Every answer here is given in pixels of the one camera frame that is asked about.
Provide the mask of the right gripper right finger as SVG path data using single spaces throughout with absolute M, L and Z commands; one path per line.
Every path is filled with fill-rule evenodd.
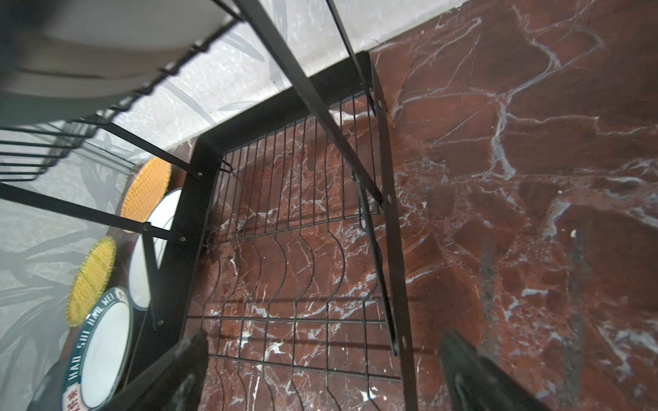
M 438 346 L 453 410 L 547 410 L 548 407 L 455 330 Z

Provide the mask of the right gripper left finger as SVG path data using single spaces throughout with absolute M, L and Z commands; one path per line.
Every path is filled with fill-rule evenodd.
M 207 367 L 207 332 L 198 330 L 169 349 L 103 409 L 197 410 Z

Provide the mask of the black wire dish rack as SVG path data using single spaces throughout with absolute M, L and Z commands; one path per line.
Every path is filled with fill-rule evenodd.
M 1 4 L 1 92 L 68 1 Z M 91 116 L 1 126 L 1 407 L 27 410 L 80 326 L 75 275 L 105 236 L 105 292 L 127 290 L 133 334 L 113 395 L 207 332 L 198 409 L 415 410 L 386 102 L 344 15 L 347 58 L 317 74 L 283 11 L 212 1 L 232 20 Z M 136 174 L 171 164 L 143 223 L 120 216 Z

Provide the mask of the sunburst plate teal rim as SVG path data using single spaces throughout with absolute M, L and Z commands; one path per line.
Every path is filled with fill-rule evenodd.
M 27 43 L 15 63 L 24 72 L 87 78 L 129 78 L 148 75 L 181 58 L 186 47 L 146 50 L 89 46 L 40 37 Z

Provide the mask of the cream plate with plum blossoms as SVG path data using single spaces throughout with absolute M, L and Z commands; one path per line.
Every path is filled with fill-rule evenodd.
M 87 46 L 164 50 L 205 39 L 231 20 L 212 1 L 68 1 L 46 34 Z

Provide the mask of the light green flower plate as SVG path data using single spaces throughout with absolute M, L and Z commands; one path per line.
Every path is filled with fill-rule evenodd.
M 1 92 L 1 126 L 75 120 L 107 109 L 126 97 L 127 94 L 99 98 L 50 98 Z

